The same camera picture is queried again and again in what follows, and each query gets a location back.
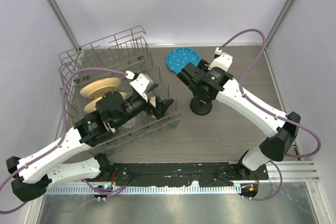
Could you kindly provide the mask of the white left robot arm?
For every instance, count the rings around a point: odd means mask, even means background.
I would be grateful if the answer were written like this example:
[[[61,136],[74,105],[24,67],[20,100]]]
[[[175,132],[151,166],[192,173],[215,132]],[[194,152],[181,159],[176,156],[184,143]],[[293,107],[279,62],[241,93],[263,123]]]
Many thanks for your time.
[[[11,187],[22,202],[42,196],[48,189],[65,182],[93,179],[105,182],[112,174],[111,163],[104,154],[82,162],[65,161],[113,138],[118,128],[141,112],[161,119],[174,99],[148,97],[136,90],[128,97],[123,92],[108,88],[88,105],[91,112],[75,123],[61,139],[26,158],[13,156],[6,161],[14,176]]]

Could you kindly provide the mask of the black phone stand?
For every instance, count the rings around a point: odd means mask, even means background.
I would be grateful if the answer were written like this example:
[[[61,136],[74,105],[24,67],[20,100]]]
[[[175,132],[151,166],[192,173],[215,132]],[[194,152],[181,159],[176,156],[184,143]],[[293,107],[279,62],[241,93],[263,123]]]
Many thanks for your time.
[[[204,103],[196,97],[190,101],[190,109],[196,115],[207,115],[211,112],[212,107],[211,102]]]

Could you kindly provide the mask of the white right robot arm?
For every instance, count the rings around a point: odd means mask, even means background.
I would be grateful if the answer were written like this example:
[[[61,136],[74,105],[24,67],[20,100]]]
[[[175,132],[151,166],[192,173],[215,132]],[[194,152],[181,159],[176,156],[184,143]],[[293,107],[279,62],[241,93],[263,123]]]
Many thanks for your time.
[[[216,100],[230,106],[253,122],[265,134],[259,146],[248,150],[239,160],[237,173],[250,179],[256,170],[268,161],[281,162],[298,134],[301,117],[296,112],[286,114],[262,100],[256,105],[247,100],[249,92],[239,88],[239,83],[228,73],[228,65],[201,60],[197,66],[188,63],[177,77],[191,90],[191,110],[197,115],[207,115]]]

